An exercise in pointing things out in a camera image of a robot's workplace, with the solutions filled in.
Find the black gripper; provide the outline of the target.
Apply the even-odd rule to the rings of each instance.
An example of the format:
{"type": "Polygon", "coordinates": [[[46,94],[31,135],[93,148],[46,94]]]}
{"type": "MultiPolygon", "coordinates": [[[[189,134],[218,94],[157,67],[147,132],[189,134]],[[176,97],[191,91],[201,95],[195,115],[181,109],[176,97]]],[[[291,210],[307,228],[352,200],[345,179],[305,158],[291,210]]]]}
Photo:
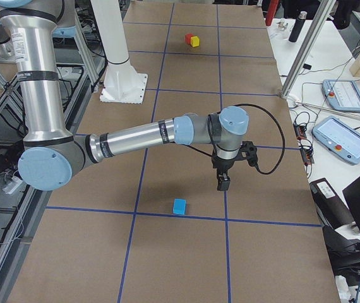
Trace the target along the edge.
{"type": "Polygon", "coordinates": [[[231,179],[228,170],[234,162],[246,160],[251,167],[258,166],[257,147],[252,141],[243,141],[235,150],[225,150],[219,145],[214,145],[211,156],[213,168],[217,173],[217,190],[228,191],[231,179]]]}

